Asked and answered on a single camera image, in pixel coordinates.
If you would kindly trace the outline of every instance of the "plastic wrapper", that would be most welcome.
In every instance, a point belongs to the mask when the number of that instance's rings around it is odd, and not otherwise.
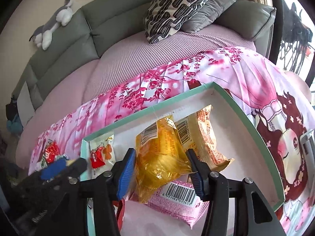
[[[113,134],[105,134],[89,142],[92,178],[96,178],[106,170],[111,170],[116,162],[113,141]]]
[[[129,200],[138,201],[137,194],[133,192]],[[146,205],[184,221],[192,229],[206,212],[209,201],[203,202],[196,195],[193,184],[174,180],[158,188]]]
[[[211,109],[211,105],[206,106],[175,124],[184,150],[193,149],[200,161],[206,162],[212,171],[220,172],[234,159],[227,159],[216,149],[216,138],[209,118]]]
[[[191,172],[172,116],[151,124],[136,137],[136,183],[139,202],[159,187]]]

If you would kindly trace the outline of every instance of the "window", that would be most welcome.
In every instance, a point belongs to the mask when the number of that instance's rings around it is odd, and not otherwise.
[[[283,0],[283,16],[283,34],[276,65],[295,72],[305,81],[314,58],[314,23],[298,0]],[[315,102],[315,83],[312,88]]]

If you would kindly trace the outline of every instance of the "floral blanket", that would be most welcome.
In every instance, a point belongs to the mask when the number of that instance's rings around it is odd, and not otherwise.
[[[80,156],[81,140],[109,124],[209,82],[223,87],[255,125],[283,180],[285,203],[276,214],[289,236],[300,236],[315,216],[313,175],[308,174],[300,136],[315,128],[315,111],[275,65],[242,47],[204,51],[161,65],[83,104],[38,137],[30,170],[46,165],[45,145]]]

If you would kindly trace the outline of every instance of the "black and white pillow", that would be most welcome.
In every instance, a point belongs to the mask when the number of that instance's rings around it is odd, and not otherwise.
[[[153,0],[144,18],[150,44],[175,34],[208,0]]]

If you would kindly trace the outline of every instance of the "stuffed animal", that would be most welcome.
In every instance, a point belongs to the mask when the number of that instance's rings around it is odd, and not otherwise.
[[[38,27],[29,41],[32,40],[38,48],[41,46],[45,51],[51,44],[53,32],[60,25],[66,26],[70,22],[73,15],[71,5],[72,0],[65,0],[65,5],[60,7],[45,25]]]

